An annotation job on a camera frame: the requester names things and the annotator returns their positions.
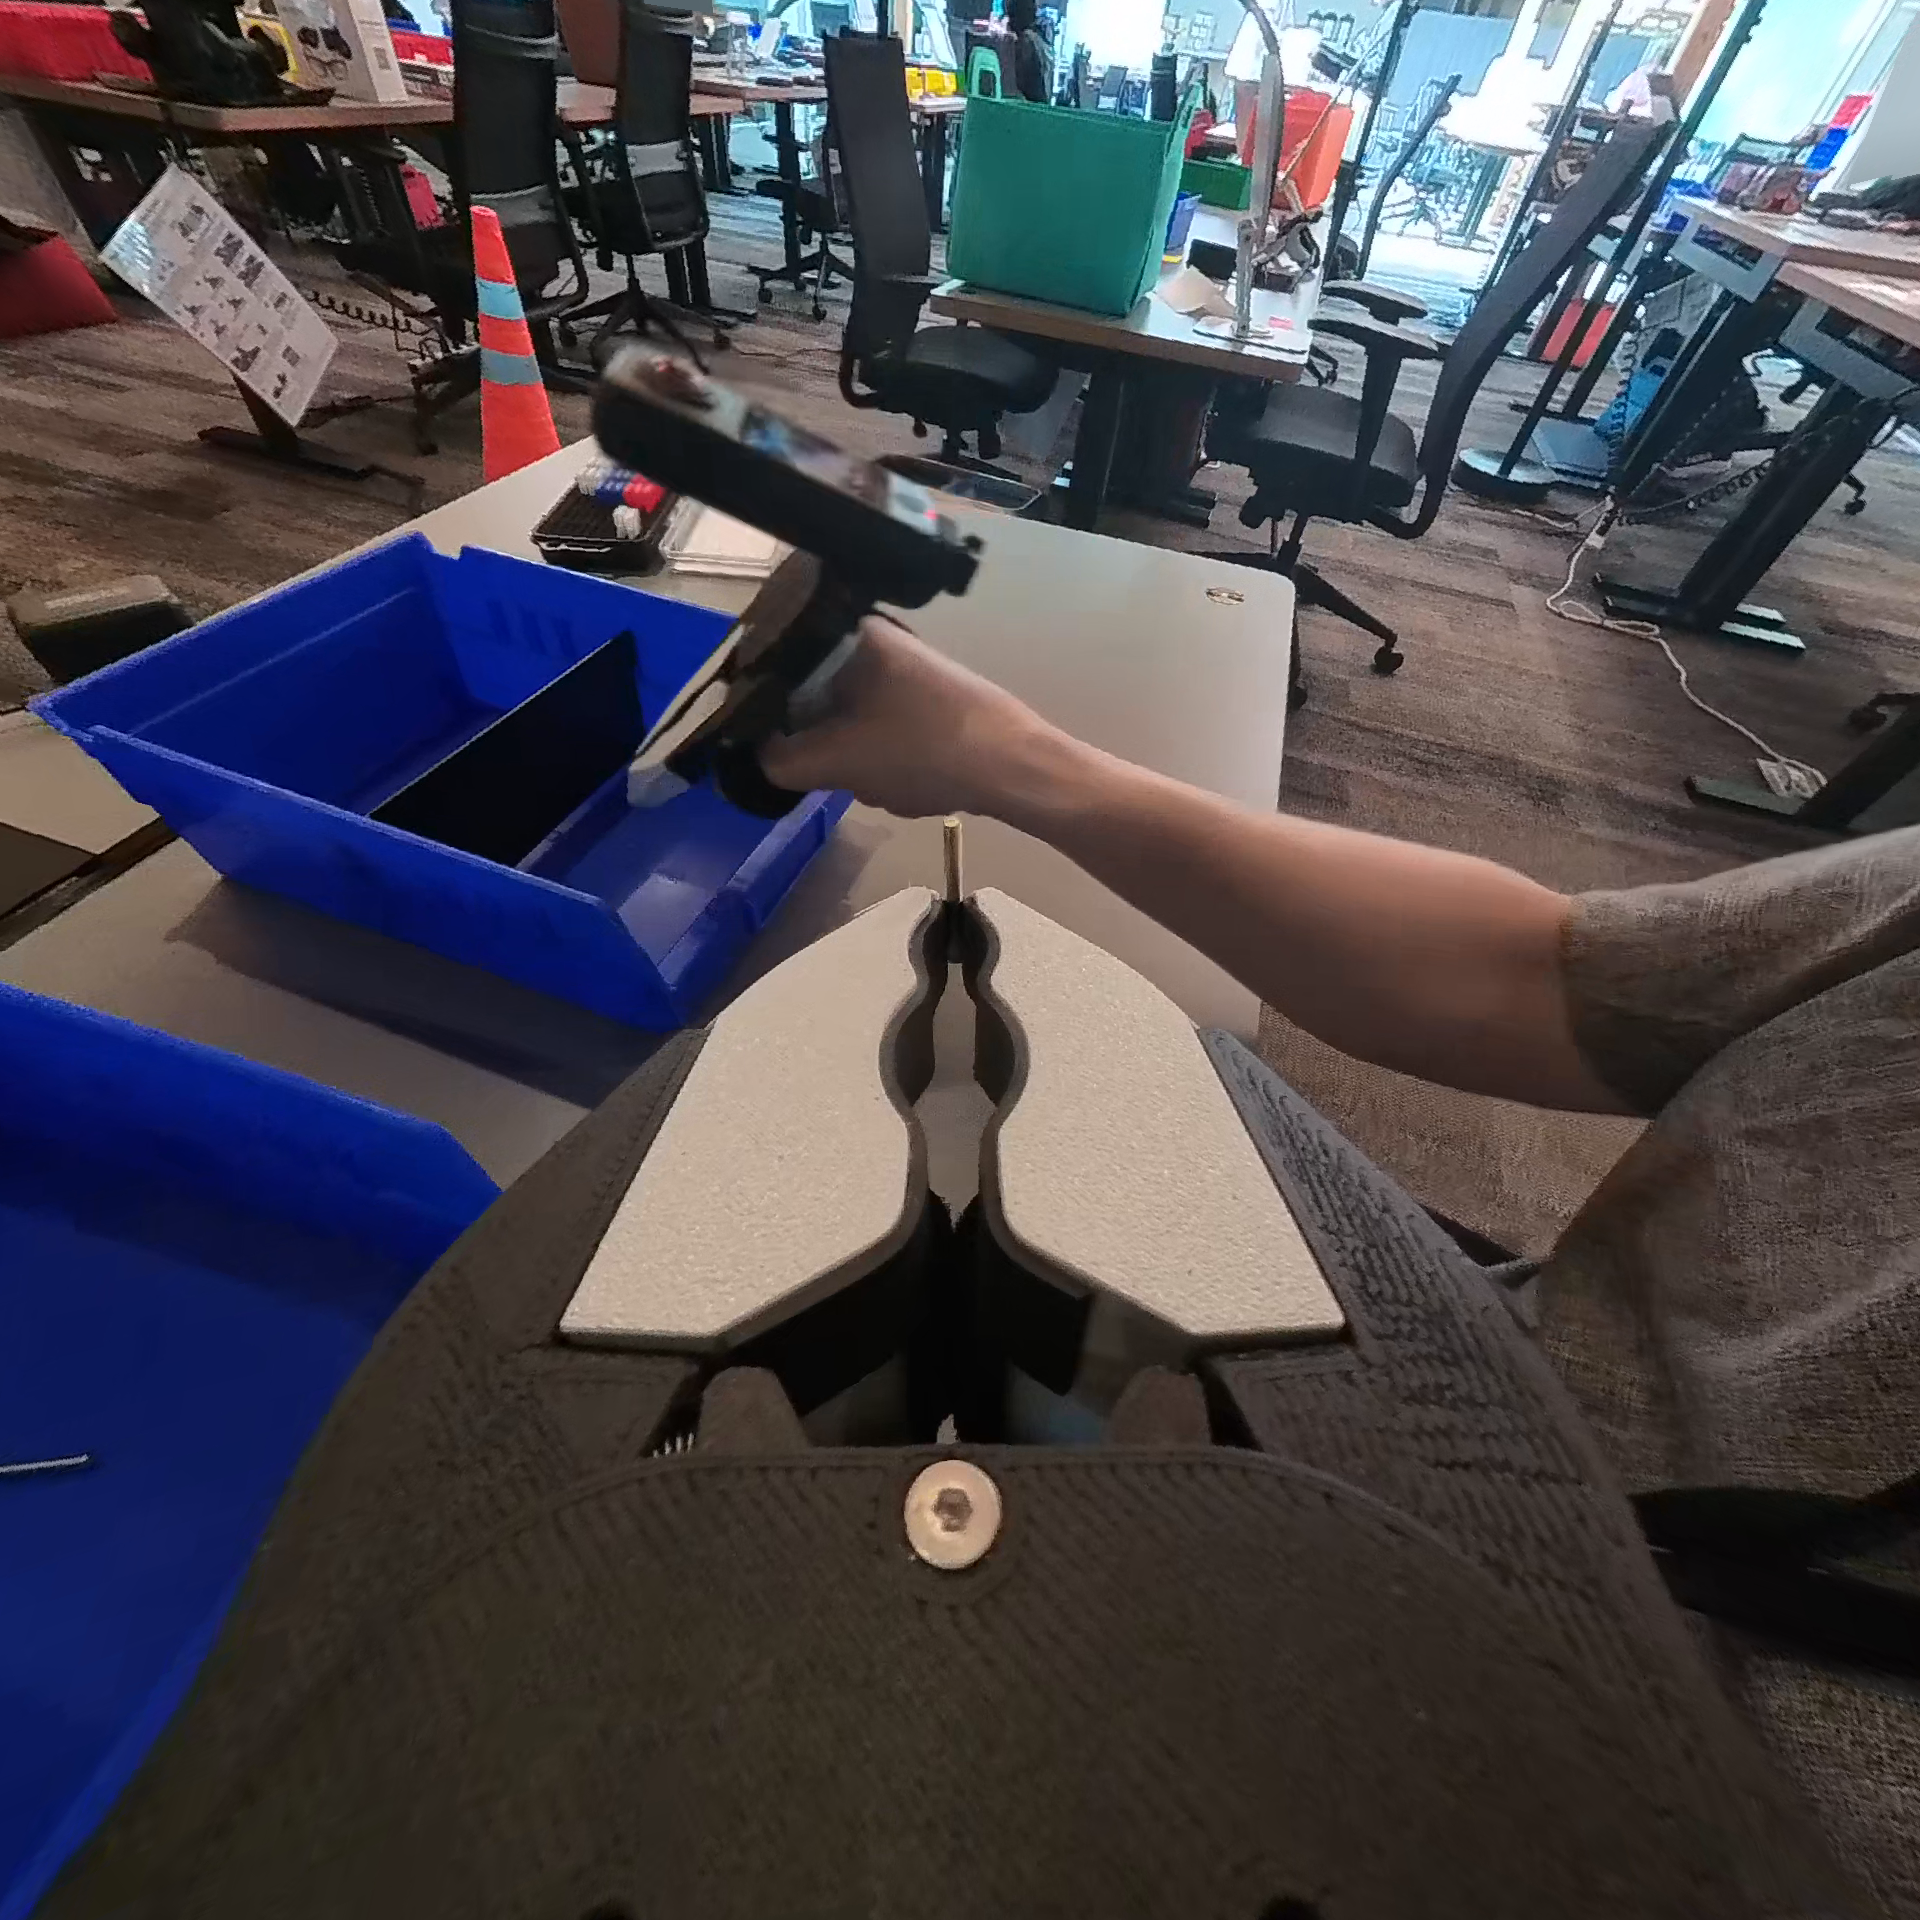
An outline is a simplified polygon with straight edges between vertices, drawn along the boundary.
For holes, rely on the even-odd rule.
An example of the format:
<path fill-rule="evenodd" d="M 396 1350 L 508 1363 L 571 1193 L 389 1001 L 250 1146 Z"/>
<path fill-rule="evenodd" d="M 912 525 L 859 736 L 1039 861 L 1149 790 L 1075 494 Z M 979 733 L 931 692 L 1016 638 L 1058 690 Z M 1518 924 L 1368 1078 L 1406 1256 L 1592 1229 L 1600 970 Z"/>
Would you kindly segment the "orange blue-striped traffic cone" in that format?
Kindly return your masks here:
<path fill-rule="evenodd" d="M 496 213 L 469 204 L 482 464 L 488 484 L 559 451 L 550 400 Z"/>

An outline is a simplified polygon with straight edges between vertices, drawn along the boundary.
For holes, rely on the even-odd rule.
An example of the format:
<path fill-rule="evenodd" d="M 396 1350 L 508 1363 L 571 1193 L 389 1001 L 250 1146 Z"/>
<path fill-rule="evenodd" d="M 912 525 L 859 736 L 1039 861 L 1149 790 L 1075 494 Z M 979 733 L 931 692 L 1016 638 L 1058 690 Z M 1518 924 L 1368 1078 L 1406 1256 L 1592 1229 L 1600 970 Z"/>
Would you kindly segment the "red basket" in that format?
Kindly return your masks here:
<path fill-rule="evenodd" d="M 1239 211 L 1252 195 L 1258 144 L 1258 85 L 1234 85 L 1234 132 L 1240 166 Z M 1333 198 L 1336 166 L 1352 130 L 1352 108 L 1319 86 L 1286 86 L 1276 204 L 1324 208 Z"/>

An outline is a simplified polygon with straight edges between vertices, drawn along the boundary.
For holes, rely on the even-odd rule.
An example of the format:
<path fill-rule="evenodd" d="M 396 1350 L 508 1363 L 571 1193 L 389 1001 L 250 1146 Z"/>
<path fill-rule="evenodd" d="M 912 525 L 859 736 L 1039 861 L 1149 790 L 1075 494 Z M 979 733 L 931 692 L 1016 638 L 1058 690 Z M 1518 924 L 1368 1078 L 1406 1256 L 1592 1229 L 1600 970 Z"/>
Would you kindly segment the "black smartphone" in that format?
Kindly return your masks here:
<path fill-rule="evenodd" d="M 82 848 L 2 824 L 5 941 L 45 924 L 100 878 L 100 859 Z"/>

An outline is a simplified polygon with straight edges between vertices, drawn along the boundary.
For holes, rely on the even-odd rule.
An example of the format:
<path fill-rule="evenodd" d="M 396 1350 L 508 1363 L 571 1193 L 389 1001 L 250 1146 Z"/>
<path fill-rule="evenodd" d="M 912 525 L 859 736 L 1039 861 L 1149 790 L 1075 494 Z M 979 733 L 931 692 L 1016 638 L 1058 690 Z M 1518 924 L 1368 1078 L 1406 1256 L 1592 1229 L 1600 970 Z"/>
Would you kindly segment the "red plastic bin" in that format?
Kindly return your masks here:
<path fill-rule="evenodd" d="M 2 75 L 78 85 L 154 82 L 151 67 L 115 36 L 106 8 L 67 2 L 2 4 Z"/>

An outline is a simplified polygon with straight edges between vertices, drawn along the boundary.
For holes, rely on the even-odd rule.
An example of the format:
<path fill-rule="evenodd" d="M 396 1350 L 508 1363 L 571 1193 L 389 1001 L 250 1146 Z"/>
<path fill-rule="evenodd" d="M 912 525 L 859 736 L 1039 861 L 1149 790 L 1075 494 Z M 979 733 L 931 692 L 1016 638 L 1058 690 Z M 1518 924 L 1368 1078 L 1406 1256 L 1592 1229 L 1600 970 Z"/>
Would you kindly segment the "person's right forearm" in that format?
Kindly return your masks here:
<path fill-rule="evenodd" d="M 1327 1048 L 1550 1114 L 1630 1115 L 1582 1059 L 1570 897 L 1494 861 L 1254 814 L 1012 706 L 998 816 Z"/>

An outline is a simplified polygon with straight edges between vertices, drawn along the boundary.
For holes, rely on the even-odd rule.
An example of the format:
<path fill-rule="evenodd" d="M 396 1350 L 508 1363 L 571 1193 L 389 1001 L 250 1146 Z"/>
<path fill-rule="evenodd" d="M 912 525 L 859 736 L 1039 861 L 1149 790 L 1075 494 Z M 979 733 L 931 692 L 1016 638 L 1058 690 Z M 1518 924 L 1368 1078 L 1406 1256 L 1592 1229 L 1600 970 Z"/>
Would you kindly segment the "blue divided plastic bin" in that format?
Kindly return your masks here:
<path fill-rule="evenodd" d="M 770 824 L 699 784 L 636 810 L 628 769 L 517 869 L 370 811 L 615 633 L 645 726 L 730 618 L 420 534 L 231 608 L 34 710 L 229 880 L 636 1029 L 687 1025 L 848 811 Z"/>

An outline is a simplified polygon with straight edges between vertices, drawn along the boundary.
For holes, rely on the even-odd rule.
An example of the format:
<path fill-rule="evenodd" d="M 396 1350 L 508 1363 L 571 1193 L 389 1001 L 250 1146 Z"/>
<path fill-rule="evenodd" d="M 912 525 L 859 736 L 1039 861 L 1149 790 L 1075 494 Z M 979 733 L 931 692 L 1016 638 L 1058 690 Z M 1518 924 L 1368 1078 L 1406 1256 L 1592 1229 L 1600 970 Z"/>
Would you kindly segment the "black robot toy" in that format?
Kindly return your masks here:
<path fill-rule="evenodd" d="M 146 61 L 160 91 L 192 105 L 286 105 L 283 61 L 247 36 L 232 2 L 141 2 Z"/>

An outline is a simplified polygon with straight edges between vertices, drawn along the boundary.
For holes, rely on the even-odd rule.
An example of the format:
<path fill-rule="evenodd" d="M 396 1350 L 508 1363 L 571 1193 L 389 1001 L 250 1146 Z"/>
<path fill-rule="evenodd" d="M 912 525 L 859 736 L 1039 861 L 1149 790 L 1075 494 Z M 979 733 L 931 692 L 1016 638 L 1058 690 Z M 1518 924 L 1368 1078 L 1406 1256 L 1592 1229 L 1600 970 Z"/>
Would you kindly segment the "white instruction sheet sign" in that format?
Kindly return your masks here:
<path fill-rule="evenodd" d="M 383 482 L 412 501 L 423 496 L 419 474 L 355 459 L 307 437 L 309 418 L 363 413 L 383 398 L 317 402 L 339 349 L 332 328 L 199 176 L 167 165 L 115 228 L 103 262 L 236 386 L 250 427 L 203 427 L 203 446 L 328 482 Z"/>

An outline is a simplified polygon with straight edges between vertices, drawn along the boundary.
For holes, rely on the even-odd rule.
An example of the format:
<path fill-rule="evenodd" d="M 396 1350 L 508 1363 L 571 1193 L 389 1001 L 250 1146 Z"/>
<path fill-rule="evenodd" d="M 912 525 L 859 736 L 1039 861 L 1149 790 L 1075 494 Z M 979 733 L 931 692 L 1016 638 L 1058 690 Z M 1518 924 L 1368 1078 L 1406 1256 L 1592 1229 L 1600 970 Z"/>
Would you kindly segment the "red bag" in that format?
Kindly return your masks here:
<path fill-rule="evenodd" d="M 55 232 L 27 232 L 2 244 L 2 342 L 118 323 L 103 286 Z"/>

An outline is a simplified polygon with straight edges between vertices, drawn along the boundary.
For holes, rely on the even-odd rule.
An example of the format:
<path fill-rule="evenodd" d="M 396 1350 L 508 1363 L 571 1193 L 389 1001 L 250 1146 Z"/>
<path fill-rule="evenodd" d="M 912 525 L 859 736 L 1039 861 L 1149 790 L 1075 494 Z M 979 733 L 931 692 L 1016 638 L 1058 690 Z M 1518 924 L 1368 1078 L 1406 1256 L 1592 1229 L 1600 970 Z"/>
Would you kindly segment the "black bin divider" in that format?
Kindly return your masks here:
<path fill-rule="evenodd" d="M 620 632 L 370 811 L 376 826 L 520 867 L 634 761 L 637 642 Z"/>

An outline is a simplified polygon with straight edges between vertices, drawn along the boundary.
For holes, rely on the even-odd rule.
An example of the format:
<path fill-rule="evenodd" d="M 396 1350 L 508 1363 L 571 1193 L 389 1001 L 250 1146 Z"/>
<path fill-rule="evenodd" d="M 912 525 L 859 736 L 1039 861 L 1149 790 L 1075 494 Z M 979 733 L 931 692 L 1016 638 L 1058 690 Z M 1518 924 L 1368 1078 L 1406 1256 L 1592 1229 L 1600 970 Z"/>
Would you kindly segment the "blue labelled plastic bin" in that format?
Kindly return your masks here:
<path fill-rule="evenodd" d="M 2 990 L 2 1915 L 203 1666 L 307 1442 L 499 1196 L 438 1125 Z"/>

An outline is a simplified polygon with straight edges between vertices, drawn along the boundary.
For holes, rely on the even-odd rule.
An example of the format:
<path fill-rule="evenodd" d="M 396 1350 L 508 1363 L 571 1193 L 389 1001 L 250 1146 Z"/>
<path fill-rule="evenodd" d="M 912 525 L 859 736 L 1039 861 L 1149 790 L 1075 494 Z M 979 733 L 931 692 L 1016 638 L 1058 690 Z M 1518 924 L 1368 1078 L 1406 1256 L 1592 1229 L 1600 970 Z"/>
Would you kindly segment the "person's right hand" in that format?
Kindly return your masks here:
<path fill-rule="evenodd" d="M 904 821 L 1016 826 L 1058 796 L 1075 746 L 1019 699 L 869 616 L 807 721 L 768 733 L 758 769 L 791 790 L 842 789 Z"/>

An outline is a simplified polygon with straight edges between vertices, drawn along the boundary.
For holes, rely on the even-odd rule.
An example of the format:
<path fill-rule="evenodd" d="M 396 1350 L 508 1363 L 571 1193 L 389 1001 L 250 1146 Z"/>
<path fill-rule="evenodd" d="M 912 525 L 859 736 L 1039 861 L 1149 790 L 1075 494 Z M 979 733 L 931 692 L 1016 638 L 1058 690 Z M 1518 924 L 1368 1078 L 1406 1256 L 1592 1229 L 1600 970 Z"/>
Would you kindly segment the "wooden top desk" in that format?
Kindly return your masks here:
<path fill-rule="evenodd" d="M 943 320 L 994 329 L 1034 346 L 1085 379 L 1072 457 L 1054 496 L 1061 520 L 1093 533 L 1108 505 L 1189 525 L 1212 515 L 1192 482 L 1205 464 L 1213 400 L 1243 384 L 1299 379 L 1311 353 L 1317 267 L 1293 261 L 1277 288 L 1258 288 L 1252 317 L 1237 331 L 1231 292 L 1164 267 L 1120 317 L 1047 304 L 946 280 L 931 296 Z"/>
<path fill-rule="evenodd" d="M 1828 389 L 1675 588 L 1597 577 L 1600 612 L 1798 653 L 1805 645 L 1751 595 L 1878 432 L 1916 418 L 1917 242 L 1706 202 L 1692 205 L 1670 261 L 1706 280 L 1716 304 L 1623 438 L 1611 484 L 1618 507 L 1677 454 L 1751 355 L 1778 347 L 1821 372 Z"/>
<path fill-rule="evenodd" d="M 375 232 L 362 240 L 362 249 L 375 253 L 376 267 L 396 265 L 400 269 L 396 280 L 366 269 L 368 288 L 389 299 L 394 316 L 428 325 L 429 341 L 440 347 L 436 357 L 428 357 L 414 369 L 407 392 L 414 404 L 416 448 L 423 454 L 438 451 L 438 421 L 451 408 L 478 396 L 482 379 L 469 208 L 455 198 L 444 226 L 420 228 L 400 181 L 400 140 L 440 137 L 444 157 L 453 165 L 453 91 L 436 100 L 408 99 L 397 105 L 214 108 L 171 102 L 151 89 L 130 85 L 5 78 L 5 97 L 45 109 L 82 114 L 91 121 L 108 121 L 117 130 L 141 128 L 146 134 L 170 134 L 189 148 L 216 144 L 259 148 L 279 137 L 301 140 L 323 150 L 326 165 L 342 181 L 342 213 L 362 208 L 375 218 Z M 575 144 L 591 141 L 591 134 L 611 121 L 613 100 L 611 86 L 559 78 L 559 176 L 567 214 L 589 277 L 588 301 L 618 296 L 627 280 L 622 265 L 600 272 L 594 261 L 573 170 Z M 579 309 L 570 323 L 567 346 L 589 328 L 589 323 L 579 323 Z"/>

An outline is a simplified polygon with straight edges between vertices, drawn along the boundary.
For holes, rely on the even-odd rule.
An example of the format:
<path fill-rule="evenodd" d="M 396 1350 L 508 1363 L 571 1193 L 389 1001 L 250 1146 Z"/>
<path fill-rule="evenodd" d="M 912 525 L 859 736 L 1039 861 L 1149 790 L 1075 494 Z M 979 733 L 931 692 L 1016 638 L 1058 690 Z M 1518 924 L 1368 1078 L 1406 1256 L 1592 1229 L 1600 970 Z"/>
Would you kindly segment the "green fabric bin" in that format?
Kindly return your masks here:
<path fill-rule="evenodd" d="M 1117 320 L 1160 272 L 1184 144 L 1205 86 L 1167 121 L 966 99 L 946 267 L 990 296 Z"/>

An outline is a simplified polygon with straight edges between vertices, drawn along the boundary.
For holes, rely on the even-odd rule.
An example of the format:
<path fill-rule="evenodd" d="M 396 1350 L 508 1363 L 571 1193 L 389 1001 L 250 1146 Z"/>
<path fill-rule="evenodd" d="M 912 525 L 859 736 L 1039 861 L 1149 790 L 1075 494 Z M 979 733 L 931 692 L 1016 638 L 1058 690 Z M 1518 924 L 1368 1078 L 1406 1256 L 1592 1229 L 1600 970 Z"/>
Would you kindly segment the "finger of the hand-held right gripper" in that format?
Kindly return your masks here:
<path fill-rule="evenodd" d="M 758 722 L 757 638 L 748 618 L 726 636 L 647 726 L 628 769 L 628 802 L 660 808 L 696 784 L 726 805 L 758 811 L 758 778 L 748 770 L 751 730 Z"/>

